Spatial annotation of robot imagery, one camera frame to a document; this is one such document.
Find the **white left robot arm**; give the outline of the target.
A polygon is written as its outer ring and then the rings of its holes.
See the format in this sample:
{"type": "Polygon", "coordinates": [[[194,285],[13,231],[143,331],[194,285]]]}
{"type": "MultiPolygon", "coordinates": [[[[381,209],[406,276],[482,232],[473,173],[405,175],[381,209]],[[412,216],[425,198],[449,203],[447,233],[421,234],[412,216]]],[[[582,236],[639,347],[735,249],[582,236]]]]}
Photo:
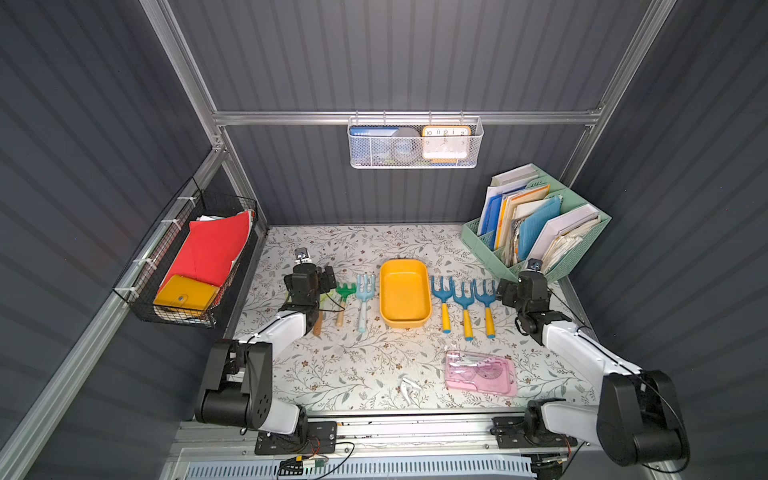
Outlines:
{"type": "Polygon", "coordinates": [[[269,324],[244,340],[214,343],[195,406],[198,422],[303,435],[303,408],[273,398],[273,364],[285,348],[313,330],[320,296],[336,288],[336,278],[330,266],[301,263],[284,282],[288,301],[269,324]]]}

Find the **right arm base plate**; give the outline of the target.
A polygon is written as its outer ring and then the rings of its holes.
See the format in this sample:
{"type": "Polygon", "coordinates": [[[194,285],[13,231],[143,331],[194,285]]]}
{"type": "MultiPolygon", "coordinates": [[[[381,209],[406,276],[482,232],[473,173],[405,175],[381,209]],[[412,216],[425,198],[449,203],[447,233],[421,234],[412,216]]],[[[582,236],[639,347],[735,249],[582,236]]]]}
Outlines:
{"type": "Polygon", "coordinates": [[[500,449],[569,448],[579,444],[575,437],[550,432],[541,421],[525,416],[493,417],[489,433],[500,449]]]}

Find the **blue rake yellow handle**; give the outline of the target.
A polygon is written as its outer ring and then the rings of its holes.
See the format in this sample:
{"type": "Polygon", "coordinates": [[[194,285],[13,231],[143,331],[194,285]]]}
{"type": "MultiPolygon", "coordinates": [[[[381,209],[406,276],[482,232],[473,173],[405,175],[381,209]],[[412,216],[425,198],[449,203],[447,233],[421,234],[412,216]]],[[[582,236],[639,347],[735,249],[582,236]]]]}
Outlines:
{"type": "Polygon", "coordinates": [[[478,284],[476,280],[473,280],[472,293],[474,298],[484,306],[486,336],[489,339],[494,339],[496,337],[496,327],[491,305],[496,300],[495,281],[491,281],[491,288],[488,289],[485,280],[482,280],[481,284],[478,284]]]}
{"type": "Polygon", "coordinates": [[[474,340],[474,331],[470,316],[469,307],[474,303],[474,296],[471,291],[467,291],[466,283],[461,281],[454,289],[454,301],[461,306],[463,315],[463,335],[467,341],[474,340]]]}
{"type": "Polygon", "coordinates": [[[431,276],[430,285],[432,295],[438,298],[441,302],[441,330],[443,333],[448,334],[452,331],[448,302],[453,298],[455,293],[453,277],[449,276],[445,278],[443,276],[431,276]]]}

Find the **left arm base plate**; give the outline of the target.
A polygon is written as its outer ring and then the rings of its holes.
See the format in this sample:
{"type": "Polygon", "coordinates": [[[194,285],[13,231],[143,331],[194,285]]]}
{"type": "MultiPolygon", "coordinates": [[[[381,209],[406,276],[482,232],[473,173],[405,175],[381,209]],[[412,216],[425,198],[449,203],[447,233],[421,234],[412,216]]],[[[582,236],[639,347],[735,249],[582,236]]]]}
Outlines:
{"type": "Polygon", "coordinates": [[[333,421],[300,422],[292,434],[277,434],[259,431],[254,454],[302,455],[329,454],[335,451],[338,425],[333,421]]]}

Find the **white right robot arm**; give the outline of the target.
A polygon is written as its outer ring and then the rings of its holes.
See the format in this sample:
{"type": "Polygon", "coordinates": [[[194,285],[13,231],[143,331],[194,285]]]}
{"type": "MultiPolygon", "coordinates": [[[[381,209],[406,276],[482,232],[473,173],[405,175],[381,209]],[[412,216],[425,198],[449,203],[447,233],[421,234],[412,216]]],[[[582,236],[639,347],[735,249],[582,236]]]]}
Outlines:
{"type": "Polygon", "coordinates": [[[571,405],[563,399],[529,403],[522,427],[527,441],[560,437],[599,445],[617,465],[679,460],[691,447],[675,386],[659,370],[644,370],[599,345],[565,314],[550,307],[544,275],[524,270],[501,280],[496,298],[516,312],[521,333],[565,359],[595,388],[598,402],[571,405]]]}

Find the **light blue hand rake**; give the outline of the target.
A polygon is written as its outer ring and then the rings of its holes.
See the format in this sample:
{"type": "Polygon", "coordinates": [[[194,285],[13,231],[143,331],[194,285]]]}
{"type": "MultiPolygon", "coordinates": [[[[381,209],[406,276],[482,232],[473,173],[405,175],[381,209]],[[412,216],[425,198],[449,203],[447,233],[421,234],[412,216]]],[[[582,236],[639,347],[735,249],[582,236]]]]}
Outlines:
{"type": "Polygon", "coordinates": [[[367,331],[367,303],[374,298],[376,277],[369,274],[357,276],[356,298],[360,302],[358,331],[367,331]]]}

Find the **green rake wooden handle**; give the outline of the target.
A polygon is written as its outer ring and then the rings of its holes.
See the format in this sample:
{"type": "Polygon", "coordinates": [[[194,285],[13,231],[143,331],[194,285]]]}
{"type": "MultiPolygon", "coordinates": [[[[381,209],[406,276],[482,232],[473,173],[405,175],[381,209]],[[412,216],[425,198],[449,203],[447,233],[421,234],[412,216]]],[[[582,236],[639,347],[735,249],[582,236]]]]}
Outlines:
{"type": "Polygon", "coordinates": [[[347,284],[342,283],[338,284],[336,287],[336,292],[340,297],[340,307],[339,312],[336,319],[336,327],[341,328],[344,324],[344,316],[347,306],[347,299],[354,295],[357,291],[357,285],[355,283],[347,284]]]}

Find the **lime rake wooden handle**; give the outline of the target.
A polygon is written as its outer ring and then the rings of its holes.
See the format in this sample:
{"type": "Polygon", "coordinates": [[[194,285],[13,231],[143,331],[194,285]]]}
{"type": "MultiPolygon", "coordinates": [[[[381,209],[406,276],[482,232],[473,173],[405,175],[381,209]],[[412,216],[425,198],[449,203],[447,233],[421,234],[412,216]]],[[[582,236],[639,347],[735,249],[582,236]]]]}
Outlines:
{"type": "Polygon", "coordinates": [[[327,303],[327,300],[328,294],[322,294],[320,296],[318,304],[318,318],[312,330],[313,335],[318,338],[320,338],[322,335],[322,327],[325,316],[325,304],[327,303]]]}

